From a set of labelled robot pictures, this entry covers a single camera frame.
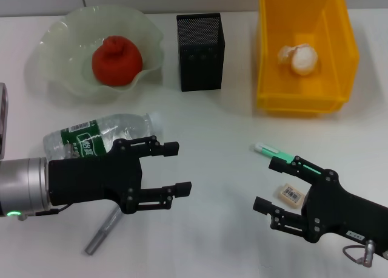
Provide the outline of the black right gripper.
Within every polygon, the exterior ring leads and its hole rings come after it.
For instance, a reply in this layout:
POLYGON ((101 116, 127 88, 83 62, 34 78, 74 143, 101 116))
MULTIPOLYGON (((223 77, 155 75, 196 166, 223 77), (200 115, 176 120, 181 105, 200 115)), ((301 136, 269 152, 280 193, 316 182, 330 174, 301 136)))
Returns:
POLYGON ((271 229, 303 237, 310 243, 318 242, 326 233, 338 234, 362 245, 371 240, 377 255, 388 251, 388 208, 347 192, 335 171, 299 156, 290 163, 272 157, 269 169, 311 184, 301 215, 256 197, 253 210, 271 216, 271 229))

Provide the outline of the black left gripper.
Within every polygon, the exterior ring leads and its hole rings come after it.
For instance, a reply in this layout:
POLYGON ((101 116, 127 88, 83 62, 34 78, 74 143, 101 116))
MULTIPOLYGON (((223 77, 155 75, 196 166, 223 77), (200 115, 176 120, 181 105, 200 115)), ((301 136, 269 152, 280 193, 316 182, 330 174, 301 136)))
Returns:
POLYGON ((111 200, 124 214, 169 210, 173 198, 188 197, 191 182, 161 188, 141 188, 139 157, 172 157, 177 141, 160 143, 152 135, 134 140, 115 140, 99 157, 52 160, 48 163, 48 194, 53 206, 111 200))

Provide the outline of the green pen white clip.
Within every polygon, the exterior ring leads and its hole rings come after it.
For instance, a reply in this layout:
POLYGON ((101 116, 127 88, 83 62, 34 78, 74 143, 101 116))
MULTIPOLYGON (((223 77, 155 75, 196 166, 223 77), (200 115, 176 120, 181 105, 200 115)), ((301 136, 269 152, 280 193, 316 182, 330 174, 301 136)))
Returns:
POLYGON ((278 149, 275 149, 274 147, 268 146, 263 143, 256 143, 253 145, 253 150, 257 153, 260 153, 266 157, 269 157, 272 159, 272 157, 279 157, 285 160, 286 162, 290 163, 295 156, 290 155, 288 153, 285 153, 283 151, 280 151, 278 149))

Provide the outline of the clear water bottle green label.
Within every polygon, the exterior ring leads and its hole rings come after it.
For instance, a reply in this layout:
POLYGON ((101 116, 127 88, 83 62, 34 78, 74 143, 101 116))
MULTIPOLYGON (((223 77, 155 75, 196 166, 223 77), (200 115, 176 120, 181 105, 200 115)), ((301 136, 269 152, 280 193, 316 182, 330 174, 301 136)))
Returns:
POLYGON ((43 138, 48 161, 94 157, 108 153, 116 139, 162 136, 159 113, 114 114, 52 132, 43 138))

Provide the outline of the red-orange fruit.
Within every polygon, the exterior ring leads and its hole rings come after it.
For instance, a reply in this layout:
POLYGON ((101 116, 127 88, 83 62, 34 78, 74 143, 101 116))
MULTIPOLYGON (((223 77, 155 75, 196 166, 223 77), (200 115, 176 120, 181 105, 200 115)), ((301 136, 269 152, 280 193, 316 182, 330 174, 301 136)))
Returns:
POLYGON ((92 71, 106 86, 126 86, 142 71, 142 56, 131 40, 109 36, 92 55, 92 71))

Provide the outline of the white paper ball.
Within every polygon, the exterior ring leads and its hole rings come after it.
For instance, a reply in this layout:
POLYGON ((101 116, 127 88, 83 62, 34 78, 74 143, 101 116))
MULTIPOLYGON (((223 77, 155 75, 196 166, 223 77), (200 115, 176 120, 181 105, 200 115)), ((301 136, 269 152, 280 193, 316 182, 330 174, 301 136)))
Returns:
POLYGON ((318 63, 318 54, 309 44, 283 46, 278 52, 278 63, 288 65, 297 75, 310 75, 318 63))

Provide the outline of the beige eraser with barcode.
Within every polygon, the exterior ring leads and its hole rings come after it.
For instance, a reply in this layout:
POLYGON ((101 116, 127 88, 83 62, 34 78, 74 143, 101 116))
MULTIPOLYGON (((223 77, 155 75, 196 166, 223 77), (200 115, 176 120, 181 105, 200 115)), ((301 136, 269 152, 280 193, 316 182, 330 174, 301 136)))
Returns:
POLYGON ((300 208, 305 195, 289 184, 285 184, 278 193, 278 198, 291 208, 300 208))

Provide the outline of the silver marker pen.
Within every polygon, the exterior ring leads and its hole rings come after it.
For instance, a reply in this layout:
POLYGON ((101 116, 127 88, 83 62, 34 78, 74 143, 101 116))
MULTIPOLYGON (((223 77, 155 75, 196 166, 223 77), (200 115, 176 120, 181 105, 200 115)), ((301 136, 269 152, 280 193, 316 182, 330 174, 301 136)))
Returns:
POLYGON ((98 229, 89 244, 86 246, 84 252, 89 256, 94 255, 94 253, 101 246, 103 241, 107 238, 107 236, 111 233, 115 226, 119 223, 122 217, 123 213, 120 207, 114 207, 112 212, 108 215, 104 223, 98 229))

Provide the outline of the black mesh pen holder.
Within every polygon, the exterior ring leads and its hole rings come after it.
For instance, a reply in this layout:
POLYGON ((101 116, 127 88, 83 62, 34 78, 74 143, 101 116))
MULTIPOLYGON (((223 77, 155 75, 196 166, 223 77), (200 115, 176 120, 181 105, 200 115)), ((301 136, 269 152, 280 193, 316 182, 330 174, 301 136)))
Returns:
POLYGON ((176 22, 181 90, 219 90, 225 51, 221 14, 178 15, 176 22))

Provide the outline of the pale green glass fruit plate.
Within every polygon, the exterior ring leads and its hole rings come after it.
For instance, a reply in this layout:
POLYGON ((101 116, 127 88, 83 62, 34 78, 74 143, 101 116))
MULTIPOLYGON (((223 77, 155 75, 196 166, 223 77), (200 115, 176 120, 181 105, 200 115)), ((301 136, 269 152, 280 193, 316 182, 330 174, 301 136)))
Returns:
POLYGON ((36 46, 37 68, 44 80, 76 97, 125 93, 161 68, 162 31, 142 12, 122 5, 79 8, 53 23, 36 46), (143 62, 131 83, 109 87, 92 72, 92 55, 108 36, 123 36, 138 48, 143 62))

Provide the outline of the yellow plastic storage bin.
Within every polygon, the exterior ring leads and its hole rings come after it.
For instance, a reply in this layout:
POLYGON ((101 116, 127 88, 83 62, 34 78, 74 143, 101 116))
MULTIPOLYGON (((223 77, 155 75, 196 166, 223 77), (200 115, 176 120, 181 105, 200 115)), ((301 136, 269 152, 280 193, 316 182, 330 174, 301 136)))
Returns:
POLYGON ((327 114, 348 102, 360 60, 345 0, 259 0, 258 107, 279 114, 327 114), (284 46, 309 44, 314 71, 278 62, 284 46))

